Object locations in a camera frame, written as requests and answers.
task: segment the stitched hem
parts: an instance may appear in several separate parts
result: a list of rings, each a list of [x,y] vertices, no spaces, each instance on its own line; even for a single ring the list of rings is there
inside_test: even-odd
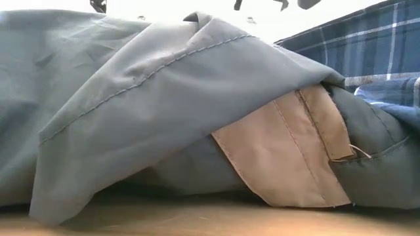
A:
[[[308,116],[310,122],[314,126],[314,128],[316,130],[316,133],[317,133],[318,137],[321,140],[322,146],[324,147],[324,151],[325,151],[325,153],[328,156],[328,159],[329,160],[332,160],[333,158],[331,158],[331,156],[330,156],[330,154],[328,152],[328,148],[327,148],[328,143],[324,140],[324,137],[322,136],[322,134],[320,132],[320,129],[318,128],[318,125],[319,124],[318,124],[318,122],[316,122],[314,120],[314,118],[313,118],[314,114],[312,113],[312,110],[309,108],[308,102],[306,101],[306,99],[305,99],[302,91],[296,90],[295,93],[297,94],[297,98],[302,102],[302,104],[303,104],[303,106],[305,108],[306,115]]]
[[[398,151],[399,149],[402,149],[406,146],[406,144],[408,142],[410,142],[413,138],[411,136],[407,136],[405,137],[402,141],[398,142],[397,144],[394,144],[393,146],[389,147],[388,149],[372,155],[371,158],[367,158],[367,157],[360,157],[357,159],[350,159],[350,160],[336,160],[336,161],[331,161],[331,163],[338,164],[338,165],[347,165],[347,164],[351,164],[351,163],[365,163],[368,161],[380,161],[386,157],[388,157],[389,155],[393,154],[395,151]]]
[[[100,101],[100,102],[99,102],[96,106],[94,106],[93,108],[89,109],[89,110],[88,110],[88,111],[86,111],[85,113],[80,114],[80,115],[79,115],[79,116],[77,116],[75,119],[71,120],[71,121],[70,121],[67,125],[64,125],[64,126],[63,126],[62,128],[60,128],[58,131],[54,132],[54,133],[53,133],[53,134],[52,134],[49,138],[46,138],[46,139],[42,140],[42,141],[41,141],[41,143],[40,143],[40,146],[42,146],[42,145],[43,145],[46,141],[48,141],[48,140],[50,140],[50,139],[54,138],[57,134],[60,134],[62,131],[64,131],[67,127],[69,127],[72,123],[76,122],[76,121],[77,121],[78,119],[80,119],[81,117],[83,117],[83,116],[85,116],[85,115],[89,114],[90,112],[94,111],[96,108],[98,108],[99,106],[101,106],[102,104],[104,104],[104,103],[106,103],[107,101],[111,100],[111,98],[116,97],[116,96],[118,96],[118,95],[120,95],[120,94],[123,94],[124,92],[128,92],[128,91],[130,91],[131,89],[134,89],[134,88],[137,88],[137,87],[141,86],[141,85],[143,84],[143,82],[145,82],[147,79],[151,78],[151,76],[155,75],[155,74],[156,74],[157,72],[159,72],[161,69],[163,69],[163,68],[165,68],[165,67],[167,67],[167,66],[171,65],[172,63],[174,63],[174,62],[176,62],[176,61],[179,61],[179,60],[181,60],[181,59],[185,58],[186,56],[192,55],[192,54],[194,54],[194,53],[201,52],[201,51],[203,51],[203,50],[207,50],[207,49],[211,49],[211,48],[214,48],[214,47],[217,47],[217,46],[220,46],[220,45],[223,45],[223,44],[229,43],[229,42],[233,42],[233,41],[236,41],[236,40],[238,40],[238,39],[245,38],[245,37],[254,37],[254,36],[249,35],[249,34],[246,34],[246,35],[241,35],[241,36],[237,36],[237,37],[234,37],[234,38],[231,38],[231,39],[228,39],[228,40],[222,41],[222,42],[220,42],[220,43],[217,43],[217,44],[214,44],[214,45],[210,45],[210,46],[207,46],[207,47],[203,47],[203,48],[200,48],[200,49],[197,49],[197,50],[193,50],[193,51],[191,51],[191,52],[188,52],[188,53],[186,53],[186,54],[182,54],[182,55],[180,55],[178,58],[175,58],[174,60],[171,60],[170,62],[168,62],[168,63],[166,63],[166,64],[164,64],[164,65],[162,65],[162,66],[158,67],[157,69],[155,69],[152,73],[150,73],[149,75],[147,75],[147,76],[146,76],[146,77],[145,77],[142,81],[140,81],[138,84],[135,84],[135,85],[132,85],[132,86],[130,86],[130,87],[128,87],[128,88],[125,88],[125,89],[123,89],[123,90],[120,90],[120,91],[116,92],[115,94],[113,94],[113,95],[111,95],[111,96],[107,97],[106,99],[104,99],[104,100]]]
[[[381,121],[382,125],[386,128],[386,130],[387,130],[389,136],[391,137],[392,141],[394,142],[394,144],[397,144],[398,142],[394,139],[394,136],[391,134],[391,131],[389,130],[387,124],[385,124],[385,122],[378,116],[375,109],[371,105],[369,105],[369,107],[370,107],[370,110],[373,112],[373,114],[378,118],[378,120]]]
[[[248,189],[251,190],[253,193],[257,194],[263,201],[265,201],[270,206],[272,207],[276,206],[276,204],[273,204],[271,201],[267,200],[263,194],[260,194],[259,191],[255,191],[252,184],[249,184],[249,182],[247,181],[247,178],[245,178],[245,175],[242,173],[241,168],[238,167],[235,160],[232,158],[232,155],[228,151],[228,148],[223,144],[222,140],[219,138],[216,132],[213,132],[211,135],[213,135],[213,138],[216,140],[219,147],[222,149],[222,151],[226,155],[226,158],[229,160],[230,164],[234,167],[234,169],[236,170],[238,175],[241,177],[245,185],[248,187]]]
[[[315,178],[314,173],[312,172],[311,168],[309,167],[309,164],[308,164],[308,161],[307,161],[307,160],[306,160],[306,158],[305,158],[305,155],[303,155],[303,151],[302,151],[302,149],[301,149],[300,145],[298,144],[296,137],[295,137],[295,136],[293,135],[293,133],[291,132],[291,129],[290,129],[289,125],[287,124],[287,122],[286,122],[286,120],[285,120],[285,118],[284,118],[284,116],[283,116],[282,112],[280,111],[280,109],[279,109],[279,107],[278,107],[278,105],[277,105],[277,102],[276,102],[276,101],[272,101],[272,103],[275,105],[275,107],[276,107],[276,109],[277,109],[277,112],[278,112],[279,116],[282,118],[282,120],[283,120],[283,122],[284,122],[285,127],[286,127],[286,128],[287,128],[287,130],[289,131],[290,136],[292,137],[292,139],[293,139],[294,143],[296,144],[297,148],[299,149],[299,152],[300,152],[300,153],[301,153],[301,155],[302,155],[303,161],[304,161],[304,163],[305,163],[306,167],[308,168],[309,173],[310,173],[310,175],[311,175],[312,179],[314,180],[314,182],[315,182],[315,184],[316,184],[316,187],[318,188],[319,194],[321,195],[322,199],[324,200],[324,203],[327,205],[327,200],[326,200],[326,198],[325,198],[324,194],[322,193],[322,190],[321,190],[321,188],[320,188],[320,185],[319,185],[318,181],[317,181],[317,180],[316,180],[316,178]]]

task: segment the checkered cloth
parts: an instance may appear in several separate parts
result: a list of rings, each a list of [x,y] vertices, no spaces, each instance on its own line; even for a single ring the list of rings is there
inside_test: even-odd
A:
[[[346,89],[420,130],[420,1],[388,0],[276,42],[346,77]]]

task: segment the white background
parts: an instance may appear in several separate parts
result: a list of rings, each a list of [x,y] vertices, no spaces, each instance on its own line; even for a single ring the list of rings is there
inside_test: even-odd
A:
[[[289,7],[280,12],[282,4],[273,0],[243,0],[241,10],[234,11],[235,0],[108,0],[107,14],[135,19],[143,15],[151,22],[176,22],[200,10],[221,17],[267,41],[292,36],[356,10],[384,0],[321,0],[310,10],[289,0]],[[94,12],[89,0],[2,0],[0,10],[66,9]],[[252,16],[257,25],[246,22]]]

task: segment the dark object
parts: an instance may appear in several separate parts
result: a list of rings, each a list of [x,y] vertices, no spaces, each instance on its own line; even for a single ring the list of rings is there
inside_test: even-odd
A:
[[[242,0],[236,0],[234,9],[240,10],[241,9]]]
[[[280,11],[283,11],[284,9],[286,9],[289,6],[289,1],[288,0],[275,0],[275,1],[282,3],[282,9]]]
[[[288,0],[274,0],[277,2],[282,3],[282,9],[284,10],[289,6],[289,1]],[[301,7],[304,10],[308,10],[311,7],[313,7],[314,5],[316,5],[317,3],[319,3],[321,0],[297,0],[297,4],[299,7]],[[242,0],[236,0],[235,2],[235,6],[234,9],[235,10],[240,10],[241,9],[241,4],[242,4]]]
[[[106,13],[106,0],[90,0],[91,6],[96,12]]]
[[[297,0],[297,4],[300,8],[308,10],[318,4],[321,0]]]

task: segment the seam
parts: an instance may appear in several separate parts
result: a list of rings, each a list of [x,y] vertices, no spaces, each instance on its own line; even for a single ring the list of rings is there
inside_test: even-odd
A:
[[[228,148],[223,144],[222,140],[219,138],[219,135],[216,134],[216,132],[212,133],[213,138],[216,140],[220,148],[223,150],[224,154],[226,155],[226,158],[229,160],[230,164],[234,167],[238,175],[241,177],[242,181],[245,183],[245,185],[255,194],[257,194],[262,200],[264,200],[267,204],[271,206],[276,206],[275,204],[272,204],[271,201],[267,200],[263,194],[260,194],[258,191],[255,191],[255,189],[252,187],[251,184],[246,180],[245,176],[243,175],[243,172],[236,164],[235,160],[232,158],[232,155],[228,151]]]
[[[324,137],[321,135],[320,129],[317,126],[318,123],[315,122],[315,120],[313,119],[313,115],[314,114],[312,113],[312,110],[309,108],[308,102],[306,101],[303,93],[300,90],[296,90],[295,93],[297,93],[297,98],[302,102],[303,107],[304,107],[304,110],[306,111],[306,114],[308,115],[308,118],[309,118],[310,122],[312,123],[312,125],[315,128],[316,133],[318,134],[318,137],[321,140],[322,146],[324,147],[324,151],[327,154],[329,160],[334,159],[334,158],[331,158],[331,156],[330,156],[330,154],[328,152],[326,141],[324,140]]]
[[[84,112],[84,113],[80,114],[80,115],[79,115],[79,116],[77,116],[75,119],[72,119],[72,120],[71,120],[71,121],[70,121],[67,125],[64,125],[62,128],[60,128],[59,130],[57,130],[56,132],[54,132],[54,133],[53,133],[50,137],[48,137],[48,138],[46,138],[46,139],[42,140],[42,141],[41,141],[41,143],[40,143],[40,146],[42,146],[42,145],[43,145],[46,141],[48,141],[48,140],[50,140],[50,139],[54,138],[57,134],[60,134],[62,131],[64,131],[67,127],[69,127],[72,123],[74,123],[75,121],[77,121],[77,120],[78,120],[78,119],[80,119],[81,117],[83,117],[83,116],[85,116],[85,115],[89,114],[90,112],[94,111],[96,108],[99,108],[102,104],[104,104],[104,103],[106,103],[107,101],[111,100],[113,97],[116,97],[116,96],[118,96],[118,95],[120,95],[120,94],[123,94],[124,92],[128,92],[128,91],[130,91],[131,89],[135,89],[135,88],[137,88],[137,87],[141,86],[141,85],[143,84],[143,82],[145,82],[147,79],[151,78],[151,76],[155,75],[155,74],[156,74],[157,72],[159,72],[161,69],[163,69],[163,68],[165,68],[165,67],[167,67],[167,66],[171,65],[172,63],[174,63],[174,62],[176,62],[176,61],[179,61],[179,60],[181,60],[181,59],[183,59],[183,58],[185,58],[185,57],[187,57],[187,56],[190,56],[190,55],[192,55],[192,54],[195,54],[195,53],[197,53],[197,52],[201,52],[201,51],[204,51],[204,50],[207,50],[207,49],[211,49],[211,48],[214,48],[214,47],[217,47],[217,46],[220,46],[220,45],[223,45],[223,44],[229,43],[229,42],[233,42],[233,41],[236,41],[236,40],[238,40],[238,39],[243,39],[243,38],[246,38],[246,37],[254,37],[254,36],[252,36],[252,35],[250,35],[250,34],[245,34],[245,35],[237,36],[237,37],[234,37],[234,38],[231,38],[231,39],[227,39],[227,40],[225,40],[225,41],[222,41],[222,42],[216,43],[216,44],[214,44],[214,45],[210,45],[210,46],[207,46],[207,47],[203,47],[203,48],[200,48],[200,49],[193,50],[193,51],[191,51],[191,52],[187,52],[187,53],[182,54],[182,55],[180,55],[179,57],[175,58],[174,60],[171,60],[170,62],[168,62],[168,63],[166,63],[166,64],[164,64],[164,65],[161,65],[160,67],[156,68],[153,72],[151,72],[150,74],[148,74],[148,75],[147,75],[144,79],[142,79],[139,83],[134,84],[134,85],[131,85],[131,86],[129,86],[128,88],[125,88],[125,89],[123,89],[123,90],[120,90],[120,91],[118,91],[118,92],[116,92],[116,93],[112,94],[111,96],[109,96],[109,97],[105,98],[104,100],[100,101],[100,102],[99,102],[96,106],[94,106],[93,108],[91,108],[91,109],[89,109],[88,111],[86,111],[86,112]]]
[[[315,122],[315,120],[313,119],[313,115],[314,115],[314,114],[313,114],[312,109],[310,108],[310,106],[309,106],[308,102],[306,101],[305,91],[304,91],[304,90],[299,90],[299,93],[301,94],[301,98],[302,98],[302,101],[304,102],[305,108],[306,108],[306,109],[308,110],[308,112],[309,112],[309,119],[310,119],[310,121],[311,121],[311,122],[313,122],[313,124],[314,124],[314,126],[315,126],[315,128],[316,128],[316,131],[317,131],[317,133],[318,133],[319,137],[321,138],[321,141],[323,142],[323,145],[324,145],[324,147],[325,147],[325,151],[326,151],[326,153],[327,153],[327,156],[329,157],[329,160],[330,160],[330,161],[332,161],[332,160],[342,159],[343,157],[338,157],[338,159],[336,159],[336,158],[334,157],[334,156],[335,156],[335,153],[331,153],[331,156],[332,156],[333,158],[331,158],[331,157],[330,157],[330,153],[329,153],[329,151],[328,151],[328,146],[329,146],[329,143],[328,143],[328,142],[326,142],[326,141],[324,140],[323,132],[321,132],[321,131],[320,131],[320,129],[318,128],[319,123],[318,123],[318,122]],[[329,97],[329,98],[330,98],[331,103],[334,105],[334,110],[340,114],[340,111],[338,110],[337,105],[334,103],[334,101],[331,99],[331,97]],[[342,117],[342,116],[341,116],[341,114],[340,114],[340,124],[341,124],[341,129],[342,129],[342,130],[345,132],[345,134],[348,136],[347,126],[346,126],[346,123],[345,123],[345,121],[344,121],[344,117]]]
[[[272,101],[272,103],[275,105],[275,107],[276,107],[276,109],[277,109],[278,114],[279,114],[279,115],[280,115],[280,117],[282,118],[282,120],[283,120],[283,122],[284,122],[284,125],[286,126],[287,130],[288,130],[288,131],[289,131],[289,133],[290,133],[290,136],[292,137],[292,139],[293,139],[294,143],[296,144],[296,146],[297,146],[297,148],[298,148],[299,152],[301,153],[302,158],[303,158],[303,161],[305,162],[306,167],[308,168],[309,173],[310,173],[311,177],[314,179],[314,182],[315,182],[315,184],[316,184],[316,187],[318,188],[319,194],[321,195],[322,199],[324,200],[324,203],[325,203],[325,204],[327,204],[327,200],[326,200],[326,198],[324,197],[324,194],[322,194],[322,191],[321,191],[321,189],[320,189],[320,186],[319,186],[318,182],[316,181],[316,178],[315,178],[315,176],[314,176],[314,173],[313,173],[313,172],[311,171],[311,169],[309,168],[308,162],[306,161],[305,155],[303,155],[303,152],[302,152],[301,147],[300,147],[300,146],[299,146],[299,144],[297,143],[296,137],[295,137],[295,136],[293,135],[293,133],[291,132],[291,129],[290,129],[289,125],[287,124],[287,122],[286,122],[286,120],[285,120],[285,118],[284,118],[283,114],[281,113],[281,111],[280,111],[279,107],[277,106],[276,101]]]
[[[388,126],[385,124],[385,122],[378,116],[378,114],[376,113],[376,111],[375,111],[375,109],[371,106],[371,105],[369,105],[369,107],[370,107],[370,110],[372,110],[372,112],[373,112],[373,114],[378,118],[378,120],[380,120],[381,121],[381,123],[382,123],[382,125],[386,128],[386,130],[387,130],[387,132],[388,132],[388,134],[389,134],[389,136],[391,137],[391,139],[392,139],[392,141],[394,142],[394,144],[397,144],[398,142],[394,139],[394,137],[392,136],[392,134],[391,134],[391,131],[389,130],[389,128],[388,128]]]
[[[401,142],[398,142],[397,144],[394,144],[393,146],[391,146],[390,148],[382,151],[381,153],[372,155],[371,158],[367,158],[367,157],[363,157],[363,158],[357,158],[357,159],[351,159],[351,160],[336,160],[336,161],[332,161],[331,163],[333,164],[337,164],[337,165],[349,165],[352,163],[365,163],[368,161],[380,161],[386,157],[388,157],[390,154],[394,153],[395,151],[398,151],[402,148],[405,147],[404,144],[408,143],[411,141],[411,136],[408,136],[406,138],[404,138]]]

